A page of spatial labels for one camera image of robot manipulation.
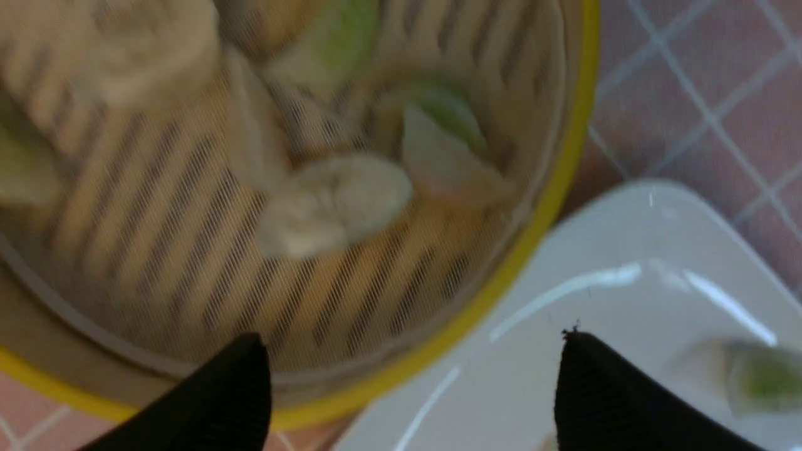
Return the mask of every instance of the yellow steamer rim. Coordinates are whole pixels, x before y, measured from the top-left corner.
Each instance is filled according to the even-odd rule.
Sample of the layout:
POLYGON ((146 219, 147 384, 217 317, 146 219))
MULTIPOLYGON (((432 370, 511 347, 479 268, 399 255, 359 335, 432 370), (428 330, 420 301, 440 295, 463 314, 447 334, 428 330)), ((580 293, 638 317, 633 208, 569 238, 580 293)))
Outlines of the yellow steamer rim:
MULTIPOLYGON (((569 52, 569 110, 561 134, 561 149, 550 179, 546 181, 531 222, 522 230, 512 249, 484 284, 478 295, 450 323, 427 342, 409 351, 367 380, 323 398, 273 413, 275 430, 301 429, 356 412, 371 400, 406 382, 458 344, 501 300, 532 257, 540 240, 554 223, 570 188, 584 148, 586 129, 593 109, 598 48, 598 1, 564 0, 567 51, 569 52), (572 57, 571 51, 578 51, 572 57)), ((110 421, 125 421, 136 408, 92 395, 42 372, 0 347, 0 372, 29 388, 79 411, 110 421)))

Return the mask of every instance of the dumpling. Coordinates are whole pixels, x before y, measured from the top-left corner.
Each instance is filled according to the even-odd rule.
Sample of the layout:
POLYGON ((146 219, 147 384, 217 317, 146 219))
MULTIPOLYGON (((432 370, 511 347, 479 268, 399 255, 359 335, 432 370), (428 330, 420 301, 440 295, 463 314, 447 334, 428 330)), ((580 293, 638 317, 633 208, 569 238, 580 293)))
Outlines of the dumpling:
POLYGON ((113 106, 149 108, 185 98, 220 70, 213 0, 110 2, 77 92, 113 106))
POLYGON ((290 175, 290 139, 267 87, 248 60, 226 47, 231 81, 229 168, 243 185, 274 193, 290 175))
POLYGON ((303 259, 342 249, 388 227, 412 199, 407 174, 369 154, 334 156, 294 174, 265 208, 265 257, 303 259))

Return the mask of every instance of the white plate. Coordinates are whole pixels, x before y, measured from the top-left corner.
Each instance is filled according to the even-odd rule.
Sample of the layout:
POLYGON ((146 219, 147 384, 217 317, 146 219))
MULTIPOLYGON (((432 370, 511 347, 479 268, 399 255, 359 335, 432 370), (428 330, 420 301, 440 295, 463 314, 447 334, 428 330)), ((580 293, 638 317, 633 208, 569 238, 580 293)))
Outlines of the white plate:
POLYGON ((561 331, 577 322, 756 444, 802 451, 802 416, 730 414, 717 345, 802 351, 802 307, 699 197, 660 182, 619 189, 555 230, 490 316, 373 403, 336 449, 539 449, 555 431, 561 331))

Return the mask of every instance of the steamer basket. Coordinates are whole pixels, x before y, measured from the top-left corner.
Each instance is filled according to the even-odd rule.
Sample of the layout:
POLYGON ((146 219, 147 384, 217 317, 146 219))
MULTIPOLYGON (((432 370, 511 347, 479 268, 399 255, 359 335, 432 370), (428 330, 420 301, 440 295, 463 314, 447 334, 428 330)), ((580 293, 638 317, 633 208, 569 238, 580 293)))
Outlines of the steamer basket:
MULTIPOLYGON (((274 428, 361 408, 448 351, 500 299, 553 224, 583 148, 597 62, 595 0, 386 0, 379 66, 393 67, 381 60, 391 55, 404 67, 447 67, 483 86, 479 115, 512 136, 505 142, 513 150, 498 165, 526 182, 520 203, 455 220, 416 201, 413 213, 358 250, 262 261, 251 238, 266 200, 225 170, 225 73, 179 111, 123 113, 75 99, 68 76, 91 41, 89 4, 0 0, 3 83, 72 168, 54 205, 0 210, 8 268, 0 269, 0 371, 96 416, 128 418, 244 330, 261 332, 270 349, 274 428), (443 56, 445 35, 458 49, 465 42, 464 58, 485 46, 489 61, 471 63, 476 75, 469 73, 458 51, 443 56), (520 56, 505 62, 511 54, 520 56), (200 176, 187 194, 182 177, 192 170, 200 176), (520 227, 495 226, 507 217, 520 217, 520 227), (222 225, 205 257, 193 257, 215 223, 222 225), (470 245, 455 241, 469 238, 470 245), (352 298, 360 302, 352 315, 370 321, 360 316, 354 326, 321 313, 352 298), (161 299, 162 310, 154 303, 161 299), (263 306, 266 299, 273 303, 263 306), (169 314, 168 301, 182 306, 181 315, 169 314), (334 324, 331 336, 344 328, 350 341, 310 344, 320 318, 334 324)), ((307 128, 302 147, 330 139, 324 119, 305 117, 302 102, 293 114, 307 128), (309 124, 321 125, 321 135, 309 124)))

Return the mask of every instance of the table surface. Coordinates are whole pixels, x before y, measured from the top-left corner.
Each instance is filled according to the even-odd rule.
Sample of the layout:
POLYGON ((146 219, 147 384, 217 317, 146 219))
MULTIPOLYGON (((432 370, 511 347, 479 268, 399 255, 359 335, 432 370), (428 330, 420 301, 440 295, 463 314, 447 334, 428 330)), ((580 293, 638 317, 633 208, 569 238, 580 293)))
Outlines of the table surface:
MULTIPOLYGON (((602 1, 596 110, 565 213, 634 178, 679 181, 799 295, 800 39, 798 0, 602 1)), ((274 434, 267 449, 327 449, 348 423, 274 434)), ((0 451, 71 451, 110 426, 0 374, 0 451)))

